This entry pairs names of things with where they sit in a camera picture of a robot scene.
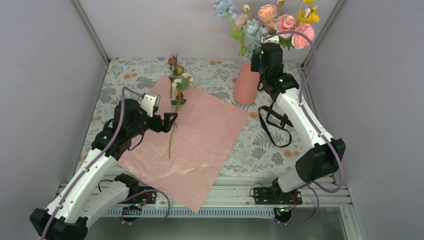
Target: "floral tablecloth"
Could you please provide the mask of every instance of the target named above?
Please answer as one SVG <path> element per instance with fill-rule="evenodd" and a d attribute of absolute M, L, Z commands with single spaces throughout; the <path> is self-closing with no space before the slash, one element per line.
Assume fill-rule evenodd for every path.
<path fill-rule="evenodd" d="M 296 160 L 304 153 L 303 144 L 296 130 L 286 127 L 291 132 L 292 143 L 288 147 L 279 148 L 272 144 L 261 127 L 258 108 L 271 104 L 269 95 L 264 91 L 260 92 L 256 101 L 250 105 L 239 104 L 233 99 L 233 89 L 242 64 L 241 60 L 180 58 L 178 63 L 194 76 L 195 87 L 250 112 L 219 176 L 278 177 L 294 167 Z M 284 71 L 299 81 L 295 63 L 284 62 Z M 113 118 L 115 106 L 120 101 L 122 87 L 147 93 L 157 79 L 169 74 L 166 58 L 115 57 L 111 60 L 91 118 L 78 167 L 86 158 L 96 134 L 102 130 L 107 120 Z M 136 98 L 130 94 L 125 97 Z M 277 106 L 274 110 L 283 113 Z M 269 127 L 269 131 L 278 144 L 289 142 L 287 132 L 272 126 Z"/>

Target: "white wall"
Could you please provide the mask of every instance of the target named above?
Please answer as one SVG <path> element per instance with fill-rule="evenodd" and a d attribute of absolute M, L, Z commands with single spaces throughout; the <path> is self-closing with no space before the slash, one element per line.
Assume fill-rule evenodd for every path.
<path fill-rule="evenodd" d="M 338 0 L 316 0 L 321 22 L 313 23 L 318 36 Z M 231 29 L 215 17 L 212 0 L 80 0 L 109 57 L 169 57 L 236 59 L 240 44 L 228 37 Z M 241 13 L 252 3 L 276 0 L 233 0 Z M 298 0 L 286 0 L 281 10 L 292 12 Z M 309 48 L 284 52 L 284 59 L 302 63 Z"/>
<path fill-rule="evenodd" d="M 35 239 L 35 208 L 74 172 L 106 64 L 70 0 L 0 3 L 2 239 Z"/>
<path fill-rule="evenodd" d="M 346 142 L 343 166 L 365 238 L 422 239 L 424 2 L 348 0 L 318 47 L 319 118 Z"/>

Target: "pink tissue paper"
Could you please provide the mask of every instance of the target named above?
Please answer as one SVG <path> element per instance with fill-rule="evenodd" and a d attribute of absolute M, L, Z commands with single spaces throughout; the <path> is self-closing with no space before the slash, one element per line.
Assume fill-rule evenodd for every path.
<path fill-rule="evenodd" d="M 170 103 L 171 81 L 159 79 L 151 90 L 161 96 L 156 114 L 174 112 Z M 189 87 L 183 92 L 187 102 L 178 110 L 177 128 L 168 149 L 171 132 L 147 131 L 143 142 L 126 151 L 118 163 L 136 178 L 198 213 L 230 153 L 249 113 Z M 141 136 L 133 138 L 135 146 Z"/>

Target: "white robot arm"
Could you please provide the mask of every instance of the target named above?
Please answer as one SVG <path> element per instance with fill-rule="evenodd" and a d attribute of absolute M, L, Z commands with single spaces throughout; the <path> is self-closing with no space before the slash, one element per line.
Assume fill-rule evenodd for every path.
<path fill-rule="evenodd" d="M 103 130 L 96 135 L 92 150 L 62 193 L 45 209 L 36 208 L 32 212 L 30 221 L 38 235 L 46 240 L 83 240 L 88 229 L 107 210 L 122 201 L 127 203 L 128 197 L 141 192 L 137 179 L 121 174 L 107 189 L 88 201 L 96 184 L 130 148 L 132 138 L 143 136 L 147 130 L 158 133 L 171 130 L 177 114 L 164 113 L 162 120 L 154 114 L 158 110 L 160 96 L 147 93 L 141 97 L 141 104 L 134 99 L 123 99 L 123 104 L 119 102 L 114 118 L 106 122 Z"/>
<path fill-rule="evenodd" d="M 295 168 L 272 182 L 273 197 L 281 202 L 298 188 L 336 172 L 339 166 L 331 148 L 342 159 L 346 145 L 342 139 L 334 139 L 321 125 L 305 99 L 299 101 L 300 86 L 291 74 L 284 73 L 283 50 L 278 40 L 277 36 L 263 42 L 261 53 L 253 55 L 251 70 L 259 72 L 263 90 L 287 115 L 307 151 L 297 160 Z"/>

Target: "cable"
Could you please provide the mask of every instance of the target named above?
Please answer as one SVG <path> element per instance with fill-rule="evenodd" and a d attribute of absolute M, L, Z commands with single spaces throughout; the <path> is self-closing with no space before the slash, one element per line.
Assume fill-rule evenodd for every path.
<path fill-rule="evenodd" d="M 306 185 L 306 187 L 310 188 L 310 189 L 312 190 L 313 194 L 315 194 L 315 197 L 316 197 L 316 208 L 315 208 L 315 210 L 313 211 L 312 215 L 311 215 L 308 219 L 306 219 L 306 220 L 304 220 L 304 221 L 295 222 L 295 223 L 280 222 L 280 221 L 278 221 L 278 220 L 277 220 L 277 218 L 273 217 L 274 221 L 275 221 L 278 225 L 280 225 L 280 223 L 282 223 L 282 224 L 283 224 L 283 225 L 285 225 L 285 226 L 299 226 L 299 225 L 302 225 L 302 224 L 308 223 L 308 222 L 309 222 L 309 221 L 311 221 L 313 218 L 315 218 L 315 216 L 317 215 L 318 211 L 320 210 L 320 200 L 318 199 L 318 194 L 317 194 L 317 192 L 316 192 L 316 191 L 315 191 L 315 190 L 314 190 L 311 186 Z"/>
<path fill-rule="evenodd" d="M 163 191 L 161 191 L 161 190 L 157 190 L 157 189 L 144 190 L 144 191 L 141 191 L 141 192 L 139 192 L 139 193 L 137 193 L 137 194 L 135 194 L 133 196 L 130 196 L 129 198 L 127 198 L 127 199 L 119 202 L 119 204 L 125 203 L 125 202 L 127 202 L 127 201 L 129 201 L 129 200 L 131 200 L 131 199 L 133 199 L 133 198 L 135 198 L 137 196 L 139 196 L 139 195 L 142 195 L 142 194 L 145 194 L 145 193 L 148 193 L 148 192 L 159 192 L 159 193 L 161 193 L 166 198 L 166 201 L 168 202 L 168 210 L 166 211 L 165 216 L 163 218 L 161 218 L 159 221 L 156 221 L 156 222 L 151 222 L 151 223 L 145 223 L 145 222 L 132 223 L 132 222 L 125 221 L 124 220 L 124 215 L 126 213 L 128 213 L 128 212 L 131 212 L 133 210 L 138 210 L 138 209 L 127 209 L 127 210 L 123 211 L 122 214 L 121 214 L 121 216 L 120 216 L 120 219 L 122 220 L 122 224 L 135 225 L 135 226 L 151 226 L 151 225 L 160 224 L 165 219 L 167 219 L 167 217 L 170 215 L 170 212 L 171 212 L 171 201 L 168 198 L 168 196 Z"/>
<path fill-rule="evenodd" d="M 141 135 L 141 139 L 140 139 L 140 141 L 137 143 L 137 145 L 135 145 L 133 148 L 128 148 L 128 151 L 132 151 L 132 150 L 134 150 L 136 147 L 138 147 L 138 145 L 140 145 L 142 142 L 143 142 L 143 139 L 145 138 L 145 135 L 143 134 L 143 135 Z"/>
<path fill-rule="evenodd" d="M 272 37 L 275 37 L 275 36 L 279 36 L 279 35 L 281 35 L 281 34 L 296 34 L 296 35 L 299 35 L 299 36 L 301 36 L 302 38 L 304 38 L 309 44 L 310 44 L 310 46 L 311 46 L 311 48 L 312 48 L 312 55 L 313 55 L 313 58 L 312 58 L 312 67 L 310 68 L 310 71 L 309 71 L 309 73 L 308 73 L 308 75 L 306 76 L 306 78 L 305 78 L 305 80 L 304 80 L 304 82 L 302 83 L 302 86 L 300 87 L 300 91 L 299 91 L 299 104 L 300 104 L 300 107 L 302 108 L 302 111 L 303 111 L 303 113 L 305 114 L 305 116 L 306 116 L 306 118 L 308 119 L 308 121 L 310 122 L 310 124 L 313 126 L 313 128 L 318 132 L 318 133 L 321 133 L 321 129 L 315 124 L 315 122 L 312 120 L 312 118 L 311 118 L 311 116 L 309 115 L 309 113 L 308 113 L 308 111 L 306 110 L 306 108 L 305 108 L 305 106 L 304 106 L 304 104 L 303 104 L 303 101 L 302 101 L 302 97 L 303 97 L 303 95 L 304 95 L 304 93 L 305 93 L 305 90 L 306 90 L 306 85 L 307 85 L 307 83 L 308 83 L 308 81 L 309 81 L 309 79 L 311 78 L 311 73 L 314 71 L 314 69 L 315 69 L 315 63 L 316 63 L 316 61 L 317 61 L 317 51 L 316 51 L 316 48 L 315 48 L 315 45 L 314 45 L 314 43 L 312 42 L 312 40 L 310 40 L 309 39 L 309 37 L 307 37 L 305 34 L 303 34 L 303 33 L 300 33 L 300 32 L 297 32 L 297 31 L 281 31 L 281 32 L 277 32 L 277 33 L 275 33 L 275 34 L 272 34 L 272 35 L 269 35 L 269 36 L 267 36 L 267 37 L 264 37 L 264 40 L 267 40 L 267 39 L 270 39 L 270 38 L 272 38 Z M 326 188 L 324 188 L 321 184 L 319 184 L 318 182 L 316 182 L 316 181 L 312 181 L 314 184 L 316 184 L 320 189 L 322 189 L 324 192 L 326 192 L 326 193 L 329 193 L 329 194 L 334 194 L 334 193 L 337 193 L 338 191 L 340 191 L 340 189 L 342 188 L 342 185 L 343 185 L 343 183 L 345 182 L 345 171 L 343 171 L 343 168 L 342 168 L 342 162 L 340 161 L 340 157 L 339 157 L 339 155 L 337 154 L 337 151 L 336 151 L 336 149 L 333 147 L 333 145 L 331 144 L 331 142 L 326 138 L 326 136 L 324 136 L 323 134 L 319 134 L 319 136 L 324 140 L 324 142 L 328 145 L 328 147 L 330 148 L 330 150 L 331 150 L 331 152 L 332 152 L 332 154 L 334 155 L 334 157 L 335 157 L 335 160 L 337 161 L 337 165 L 338 165 L 338 168 L 340 169 L 340 183 L 339 183 L 339 185 L 334 189 L 334 190 L 328 190 L 328 189 L 326 189 Z"/>
<path fill-rule="evenodd" d="M 70 183 L 69 188 L 66 190 L 66 192 L 63 194 L 62 198 L 60 199 L 59 203 L 57 204 L 56 208 L 54 209 L 53 213 L 51 214 L 50 218 L 48 219 L 44 230 L 42 231 L 41 234 L 41 240 L 44 240 L 46 238 L 47 235 L 47 231 L 49 230 L 50 225 L 52 224 L 53 219 L 55 218 L 56 214 L 58 214 L 59 210 L 61 209 L 62 205 L 64 204 L 66 198 L 68 197 L 68 195 L 71 193 L 72 189 L 74 189 L 75 185 L 77 185 L 77 183 L 80 181 L 80 179 L 83 177 L 83 175 L 88 172 L 90 170 L 90 168 L 100 159 L 101 156 L 103 156 L 106 151 L 111 147 L 112 143 L 115 141 L 115 139 L 118 136 L 119 130 L 121 129 L 122 126 L 122 122 L 124 120 L 124 106 L 125 106 L 125 90 L 137 95 L 141 98 L 144 97 L 143 94 L 140 94 L 138 92 L 135 92 L 131 89 L 129 89 L 128 87 L 123 87 L 122 91 L 121 91 L 121 95 L 120 95 L 120 99 L 121 99 L 121 111 L 120 111 L 120 115 L 119 115 L 119 122 L 118 125 L 116 127 L 116 131 L 113 133 L 112 138 L 110 139 L 109 143 L 106 145 L 106 147 L 93 159 L 93 161 L 91 161 L 88 166 L 86 167 L 87 171 L 82 171 L 73 182 Z"/>
<path fill-rule="evenodd" d="M 261 185 L 262 187 L 264 187 L 264 188 L 267 188 L 266 186 L 264 186 L 262 183 L 255 183 L 255 184 L 253 184 L 252 185 L 252 187 L 250 187 L 250 190 L 249 190 L 249 196 L 251 196 L 252 198 L 254 198 L 255 196 L 253 196 L 252 195 L 252 189 L 253 189 L 253 187 L 255 186 L 255 185 Z"/>
<path fill-rule="evenodd" d="M 294 206 L 293 206 L 293 208 L 291 209 L 292 211 L 293 210 L 295 210 L 296 209 L 296 207 L 298 206 L 298 204 L 296 203 L 296 198 L 294 197 L 294 196 L 290 196 L 291 197 L 291 199 L 293 199 L 293 203 L 294 203 Z"/>
<path fill-rule="evenodd" d="M 98 184 L 97 184 L 97 187 L 98 187 L 98 190 L 99 190 L 100 192 L 102 192 L 102 190 L 100 189 L 100 183 L 101 183 L 101 182 L 110 182 L 110 183 L 112 183 L 112 182 L 113 182 L 113 180 L 105 179 L 105 180 L 101 180 L 101 181 L 99 181 L 99 182 L 98 182 Z"/>

